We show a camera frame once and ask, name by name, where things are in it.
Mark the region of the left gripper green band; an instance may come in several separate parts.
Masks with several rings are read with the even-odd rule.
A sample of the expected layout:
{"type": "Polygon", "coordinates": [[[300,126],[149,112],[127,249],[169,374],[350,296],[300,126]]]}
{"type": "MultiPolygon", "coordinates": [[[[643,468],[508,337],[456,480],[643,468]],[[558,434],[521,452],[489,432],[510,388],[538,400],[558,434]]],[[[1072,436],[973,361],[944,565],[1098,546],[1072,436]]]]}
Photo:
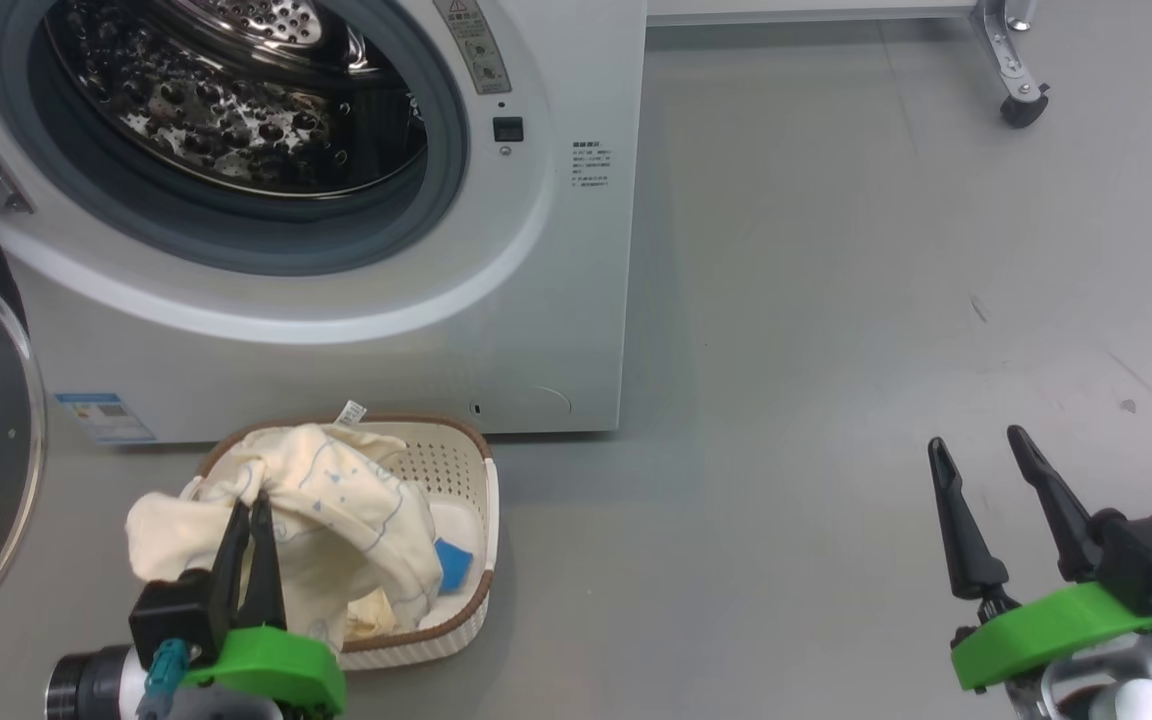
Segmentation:
{"type": "Polygon", "coordinates": [[[182,685],[251,694],[311,719],[342,715],[347,691],[338,657],[321,641],[285,632],[282,568],[273,506],[264,488],[251,510],[241,501],[233,506],[211,575],[212,641],[223,646],[214,664],[187,670],[182,685]],[[238,605],[250,536],[253,552],[247,594],[238,605]]]}

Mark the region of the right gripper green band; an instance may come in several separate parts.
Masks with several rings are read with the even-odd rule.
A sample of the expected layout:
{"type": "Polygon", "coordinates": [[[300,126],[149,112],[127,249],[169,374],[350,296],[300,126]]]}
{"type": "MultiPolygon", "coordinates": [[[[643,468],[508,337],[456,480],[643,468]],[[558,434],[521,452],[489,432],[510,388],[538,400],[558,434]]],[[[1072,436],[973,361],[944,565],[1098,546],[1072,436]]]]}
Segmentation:
{"type": "MultiPolygon", "coordinates": [[[[1041,503],[1062,579],[1092,582],[1102,551],[1091,514],[1025,429],[1010,425],[1006,437],[1041,503]]],[[[943,438],[932,438],[927,452],[952,596],[979,602],[982,623],[952,642],[957,684],[975,694],[1005,689],[1020,719],[1152,719],[1152,609],[1137,614],[1096,583],[1021,606],[1006,592],[1009,571],[973,520],[943,438]]]]}

